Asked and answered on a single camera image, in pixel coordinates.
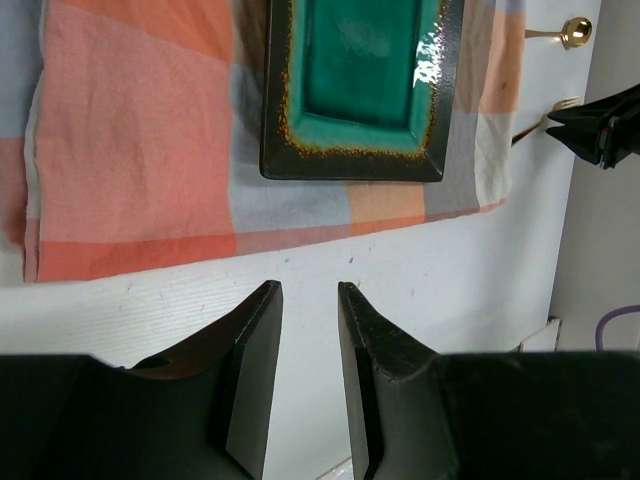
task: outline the fork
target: fork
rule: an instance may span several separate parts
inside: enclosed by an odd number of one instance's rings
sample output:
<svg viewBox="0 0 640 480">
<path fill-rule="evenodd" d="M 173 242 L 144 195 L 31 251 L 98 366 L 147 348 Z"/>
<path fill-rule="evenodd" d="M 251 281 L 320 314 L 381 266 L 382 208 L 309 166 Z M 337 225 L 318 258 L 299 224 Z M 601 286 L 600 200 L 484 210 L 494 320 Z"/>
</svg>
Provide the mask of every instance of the fork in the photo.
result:
<svg viewBox="0 0 640 480">
<path fill-rule="evenodd" d="M 553 105 L 553 109 L 551 111 L 555 112 L 555 111 L 558 111 L 558 110 L 564 110 L 566 108 L 577 107 L 581 103 L 582 103 L 582 99 L 580 97 L 565 98 L 563 100 L 560 100 L 559 102 L 556 102 Z M 513 138 L 511 139 L 511 146 L 513 147 L 516 143 L 518 143 L 524 137 L 529 135 L 531 132 L 533 132 L 537 128 L 540 128 L 544 124 L 544 122 L 547 120 L 547 115 L 549 113 L 551 113 L 551 112 L 545 113 L 544 115 L 542 115 L 542 117 L 540 118 L 540 120 L 537 123 L 535 123 L 534 125 L 531 125 L 529 128 L 525 128 L 523 131 L 521 131 L 517 135 L 514 135 Z"/>
</svg>

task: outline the white tabletop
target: white tabletop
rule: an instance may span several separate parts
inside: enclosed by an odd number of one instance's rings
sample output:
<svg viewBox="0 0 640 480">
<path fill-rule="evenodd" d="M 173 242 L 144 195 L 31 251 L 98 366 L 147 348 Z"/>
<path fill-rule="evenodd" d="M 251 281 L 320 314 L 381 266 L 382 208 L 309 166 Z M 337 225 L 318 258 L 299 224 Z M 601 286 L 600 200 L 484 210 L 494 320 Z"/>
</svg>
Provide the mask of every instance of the white tabletop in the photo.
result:
<svg viewBox="0 0 640 480">
<path fill-rule="evenodd" d="M 597 20 L 601 0 L 530 0 L 530 28 Z M 516 130 L 584 95 L 593 42 L 526 43 Z M 231 310 L 266 279 L 285 314 L 266 480 L 314 479 L 349 456 L 337 284 L 437 351 L 507 350 L 541 328 L 551 298 L 573 155 L 536 132 L 512 153 L 507 205 L 488 214 L 86 283 L 20 286 L 0 253 L 0 352 L 90 352 L 130 366 Z"/>
</svg>

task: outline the square ceramic plate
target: square ceramic plate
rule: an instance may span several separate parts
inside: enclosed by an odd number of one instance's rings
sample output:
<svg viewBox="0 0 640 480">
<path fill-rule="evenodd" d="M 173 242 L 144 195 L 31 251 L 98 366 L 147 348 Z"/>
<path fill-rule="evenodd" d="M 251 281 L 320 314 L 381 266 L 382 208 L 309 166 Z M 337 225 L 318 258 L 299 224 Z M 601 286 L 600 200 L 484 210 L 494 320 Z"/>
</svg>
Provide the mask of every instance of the square ceramic plate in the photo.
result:
<svg viewBox="0 0 640 480">
<path fill-rule="evenodd" d="M 464 0 L 271 0 L 260 170 L 438 182 Z"/>
</svg>

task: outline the cloth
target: cloth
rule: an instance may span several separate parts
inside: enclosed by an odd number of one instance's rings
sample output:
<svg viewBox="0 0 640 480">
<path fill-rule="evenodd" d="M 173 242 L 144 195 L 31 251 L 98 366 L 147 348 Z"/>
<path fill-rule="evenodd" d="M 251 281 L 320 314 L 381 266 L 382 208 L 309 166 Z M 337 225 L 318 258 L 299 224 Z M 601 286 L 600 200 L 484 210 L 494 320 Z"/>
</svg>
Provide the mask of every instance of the cloth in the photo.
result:
<svg viewBox="0 0 640 480">
<path fill-rule="evenodd" d="M 266 0 L 48 0 L 39 22 L 41 1 L 0 3 L 1 212 L 26 281 L 408 227 L 509 192 L 524 0 L 467 0 L 444 180 L 426 185 L 260 176 Z"/>
</svg>

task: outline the gold spoon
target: gold spoon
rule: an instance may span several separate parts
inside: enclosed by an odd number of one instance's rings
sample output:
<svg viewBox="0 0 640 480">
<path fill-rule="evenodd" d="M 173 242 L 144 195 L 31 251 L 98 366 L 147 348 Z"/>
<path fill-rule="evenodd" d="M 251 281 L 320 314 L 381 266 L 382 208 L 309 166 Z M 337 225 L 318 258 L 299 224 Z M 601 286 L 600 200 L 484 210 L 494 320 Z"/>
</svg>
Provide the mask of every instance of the gold spoon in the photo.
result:
<svg viewBox="0 0 640 480">
<path fill-rule="evenodd" d="M 532 37 L 560 37 L 565 48 L 578 48 L 585 45 L 591 34 L 593 33 L 593 25 L 591 20 L 585 17 L 576 17 L 568 20 L 564 24 L 561 32 L 540 32 L 538 30 L 527 30 L 525 38 Z"/>
</svg>

